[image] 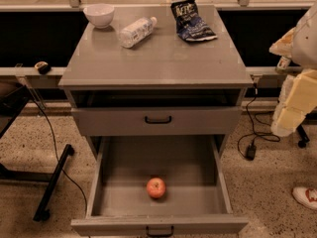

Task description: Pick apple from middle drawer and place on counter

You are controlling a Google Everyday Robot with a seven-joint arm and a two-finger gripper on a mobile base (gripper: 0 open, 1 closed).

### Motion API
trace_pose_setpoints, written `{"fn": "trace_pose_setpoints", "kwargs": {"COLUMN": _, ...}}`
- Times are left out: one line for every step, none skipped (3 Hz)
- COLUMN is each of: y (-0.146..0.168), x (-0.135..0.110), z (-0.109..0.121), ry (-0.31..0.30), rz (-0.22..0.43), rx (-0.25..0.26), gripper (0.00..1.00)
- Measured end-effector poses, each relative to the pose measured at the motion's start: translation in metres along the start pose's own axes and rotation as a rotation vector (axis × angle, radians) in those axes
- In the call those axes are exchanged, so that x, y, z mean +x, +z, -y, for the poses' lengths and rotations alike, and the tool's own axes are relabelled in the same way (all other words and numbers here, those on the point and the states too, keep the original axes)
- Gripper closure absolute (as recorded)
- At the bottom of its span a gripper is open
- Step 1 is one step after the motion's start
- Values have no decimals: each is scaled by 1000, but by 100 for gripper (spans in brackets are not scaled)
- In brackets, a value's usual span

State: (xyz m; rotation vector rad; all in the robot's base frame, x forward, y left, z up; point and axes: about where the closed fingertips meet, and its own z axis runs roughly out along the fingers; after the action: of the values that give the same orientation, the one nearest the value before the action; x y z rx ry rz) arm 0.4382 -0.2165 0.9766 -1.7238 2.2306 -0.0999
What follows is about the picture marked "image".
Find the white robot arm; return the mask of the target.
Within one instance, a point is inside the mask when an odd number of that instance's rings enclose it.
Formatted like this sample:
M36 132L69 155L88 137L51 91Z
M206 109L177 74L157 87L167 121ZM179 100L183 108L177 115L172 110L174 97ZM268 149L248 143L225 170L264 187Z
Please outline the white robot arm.
M286 137L317 107L317 4L269 51L281 56L277 70L286 71L288 60L303 68L296 76L286 77L272 117L271 132Z

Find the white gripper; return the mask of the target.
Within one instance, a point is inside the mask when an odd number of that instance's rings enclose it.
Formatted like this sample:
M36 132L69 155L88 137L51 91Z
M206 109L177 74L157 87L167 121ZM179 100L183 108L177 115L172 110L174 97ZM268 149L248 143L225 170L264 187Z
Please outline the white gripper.
M294 28L286 32L268 49L272 54L291 57ZM288 75L282 85L271 123L278 137L293 133L306 115L317 107L317 70L304 69L296 76Z

